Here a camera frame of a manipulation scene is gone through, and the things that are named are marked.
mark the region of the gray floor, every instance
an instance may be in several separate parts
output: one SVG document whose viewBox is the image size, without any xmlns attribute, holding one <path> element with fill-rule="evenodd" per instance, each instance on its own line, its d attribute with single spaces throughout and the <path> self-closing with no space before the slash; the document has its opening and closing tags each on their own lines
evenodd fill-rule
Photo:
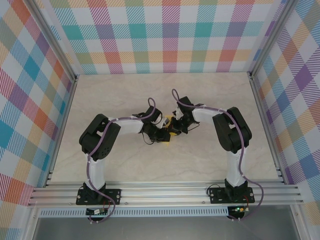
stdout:
<svg viewBox="0 0 320 240">
<path fill-rule="evenodd" d="M 262 206 L 241 222 L 226 217 L 41 218 L 33 240 L 298 240 L 289 206 Z"/>
</svg>

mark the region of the purple cable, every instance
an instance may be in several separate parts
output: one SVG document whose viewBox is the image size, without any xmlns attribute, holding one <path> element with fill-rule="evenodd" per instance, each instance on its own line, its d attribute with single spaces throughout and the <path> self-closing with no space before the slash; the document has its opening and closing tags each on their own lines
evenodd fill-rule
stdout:
<svg viewBox="0 0 320 240">
<path fill-rule="evenodd" d="M 90 215 L 90 216 L 89 216 L 89 220 L 90 220 L 91 223 L 96 223 L 96 224 L 98 224 L 98 223 L 104 222 L 105 220 L 107 220 L 108 218 L 110 218 L 110 216 L 114 213 L 114 211 L 115 211 L 115 209 L 116 209 L 116 203 L 115 203 L 115 201 L 114 201 L 111 197 L 105 195 L 104 193 L 102 193 L 102 192 L 100 192 L 98 189 L 96 189 L 96 187 L 95 187 L 95 186 L 92 184 L 92 182 L 91 182 L 90 172 L 89 172 L 90 162 L 91 162 L 91 156 L 92 156 L 92 155 L 98 150 L 98 148 L 100 147 L 100 145 L 101 145 L 101 143 L 102 143 L 102 141 L 103 141 L 103 139 L 104 139 L 104 137 L 105 137 L 105 135 L 106 135 L 106 132 L 107 132 L 107 130 L 108 130 L 108 127 L 111 125 L 111 123 L 116 122 L 116 121 L 131 120 L 131 119 L 134 119 L 134 120 L 143 120 L 143 119 L 147 119 L 147 118 L 151 117 L 152 114 L 154 114 L 154 112 L 155 112 L 155 110 L 156 110 L 156 102 L 155 102 L 155 100 L 154 100 L 152 97 L 149 97 L 149 98 L 148 98 L 148 104 L 149 104 L 149 106 L 151 106 L 150 100 L 153 102 L 153 109 L 152 109 L 152 112 L 151 112 L 149 115 L 144 116 L 144 117 L 134 117 L 134 118 L 126 116 L 126 117 L 119 117 L 119 118 L 115 118 L 115 119 L 110 120 L 110 121 L 107 123 L 107 125 L 105 126 L 105 129 L 103 130 L 102 136 L 101 136 L 98 144 L 95 146 L 95 148 L 92 150 L 92 152 L 89 153 L 89 155 L 88 155 L 88 157 L 87 157 L 86 177 L 87 177 L 87 179 L 88 179 L 88 182 L 89 182 L 90 186 L 91 186 L 92 189 L 93 189 L 94 191 L 96 191 L 98 194 L 100 194 L 101 196 L 105 197 L 106 199 L 110 200 L 110 201 L 113 203 L 113 209 L 112 209 L 112 211 L 109 213 L 108 216 L 104 217 L 101 221 L 93 221 L 92 218 L 91 218 L 91 215 Z"/>
<path fill-rule="evenodd" d="M 239 173 L 242 175 L 242 177 L 247 180 L 249 183 L 252 183 L 252 184 L 255 184 L 257 185 L 260 189 L 261 189 L 261 199 L 258 203 L 258 205 L 256 206 L 256 208 L 251 212 L 249 213 L 247 216 L 244 216 L 242 219 L 247 219 L 248 217 L 252 216 L 257 210 L 258 208 L 260 207 L 260 205 L 262 204 L 262 201 L 264 199 L 264 196 L 265 196 L 265 192 L 264 192 L 264 188 L 256 181 L 252 181 L 250 179 L 248 179 L 244 173 L 242 172 L 241 170 L 241 163 L 242 163 L 242 160 L 243 160 L 243 157 L 244 157 L 244 153 L 245 153 L 245 141 L 244 141 L 244 137 L 242 136 L 242 133 L 241 133 L 241 130 L 236 122 L 236 120 L 231 116 L 231 114 L 229 114 L 227 111 L 225 110 L 222 110 L 222 109 L 218 109 L 218 108 L 215 108 L 215 107 L 209 107 L 209 106 L 192 106 L 192 105 L 187 105 L 187 104 L 184 104 L 182 102 L 180 102 L 180 98 L 179 98 L 179 94 L 177 92 L 176 89 L 172 89 L 171 91 L 172 93 L 172 96 L 173 98 L 179 103 L 181 104 L 182 106 L 185 106 L 185 107 L 188 107 L 188 108 L 194 108 L 194 109 L 209 109 L 209 110 L 212 110 L 212 111 L 216 111 L 216 112 L 221 112 L 221 113 L 224 113 L 226 114 L 230 119 L 231 121 L 233 122 L 237 132 L 239 133 L 239 136 L 240 136 L 240 141 L 241 141 L 241 154 L 240 154 L 240 159 L 239 159 L 239 166 L 238 166 L 238 169 L 239 169 Z"/>
</svg>

